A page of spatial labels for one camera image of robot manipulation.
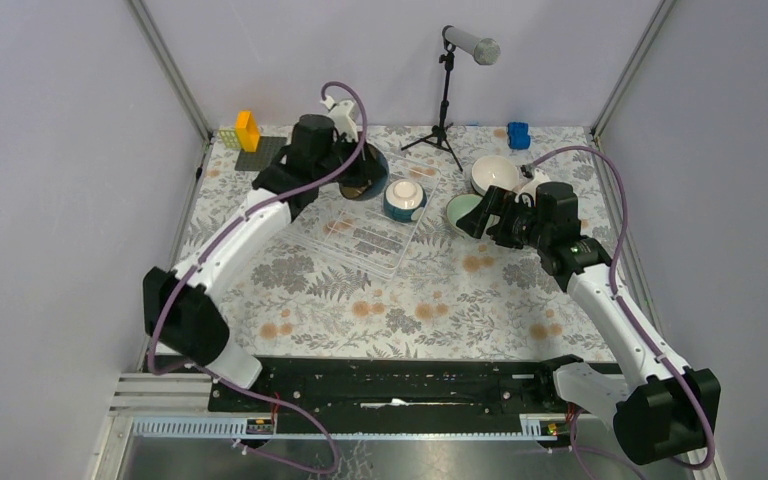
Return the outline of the white ribbed bowl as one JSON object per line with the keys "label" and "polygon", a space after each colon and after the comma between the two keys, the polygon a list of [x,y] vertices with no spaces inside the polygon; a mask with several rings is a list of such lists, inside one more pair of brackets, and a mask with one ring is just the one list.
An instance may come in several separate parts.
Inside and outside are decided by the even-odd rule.
{"label": "white ribbed bowl", "polygon": [[510,191],[521,188],[520,169],[507,157],[485,155],[477,159],[468,174],[473,190],[484,195],[490,186],[497,186]]}

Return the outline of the light green celadon bowl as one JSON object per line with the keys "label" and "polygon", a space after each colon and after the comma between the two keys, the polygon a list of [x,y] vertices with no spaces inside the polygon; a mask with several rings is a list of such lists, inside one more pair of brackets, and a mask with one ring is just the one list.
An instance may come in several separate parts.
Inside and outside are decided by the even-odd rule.
{"label": "light green celadon bowl", "polygon": [[470,235],[457,226],[457,222],[470,213],[481,202],[477,194],[461,194],[453,197],[446,206],[445,217],[451,229],[458,235],[470,238]]}

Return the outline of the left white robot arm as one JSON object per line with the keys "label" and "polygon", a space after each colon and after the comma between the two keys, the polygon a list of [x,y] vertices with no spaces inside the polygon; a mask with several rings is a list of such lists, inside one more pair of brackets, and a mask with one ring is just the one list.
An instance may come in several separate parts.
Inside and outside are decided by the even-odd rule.
{"label": "left white robot arm", "polygon": [[232,398],[248,411],[269,401],[261,362],[230,333],[218,303],[235,275],[281,230],[336,184],[346,197],[377,195],[389,176],[385,156],[363,136],[352,141],[333,120],[306,114],[252,182],[240,207],[209,240],[173,269],[154,267],[143,279],[144,328],[150,346],[164,345],[233,384]]}

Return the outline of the teal white spotted bowl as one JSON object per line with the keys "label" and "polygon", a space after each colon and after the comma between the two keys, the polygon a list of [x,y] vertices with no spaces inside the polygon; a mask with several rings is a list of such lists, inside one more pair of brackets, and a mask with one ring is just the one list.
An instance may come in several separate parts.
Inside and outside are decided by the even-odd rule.
{"label": "teal white spotted bowl", "polygon": [[384,192],[383,211],[386,217],[396,222],[415,223],[424,213],[427,201],[428,196],[419,183],[395,180]]}

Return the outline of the dark teal floral bowl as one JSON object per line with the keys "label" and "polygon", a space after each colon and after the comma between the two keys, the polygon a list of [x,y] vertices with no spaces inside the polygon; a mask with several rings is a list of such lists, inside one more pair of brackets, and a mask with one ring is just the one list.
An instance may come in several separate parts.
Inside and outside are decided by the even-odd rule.
{"label": "dark teal floral bowl", "polygon": [[370,143],[365,143],[360,155],[338,178],[341,195],[354,201],[365,201],[377,196],[389,178],[389,164],[384,154]]}

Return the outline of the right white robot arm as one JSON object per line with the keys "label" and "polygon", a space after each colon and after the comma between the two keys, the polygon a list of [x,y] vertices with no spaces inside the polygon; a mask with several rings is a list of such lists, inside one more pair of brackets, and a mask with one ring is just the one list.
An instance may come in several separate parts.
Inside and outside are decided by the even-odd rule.
{"label": "right white robot arm", "polygon": [[458,229],[499,246],[531,247],[543,270],[587,314],[611,350],[622,382],[579,360],[550,368],[533,386],[535,402],[557,412],[573,403],[598,417],[638,465],[703,449],[698,468],[715,454],[721,387],[709,369],[695,370],[672,349],[618,283],[612,258],[581,232],[571,185],[540,184],[535,195],[492,186],[457,221]]}

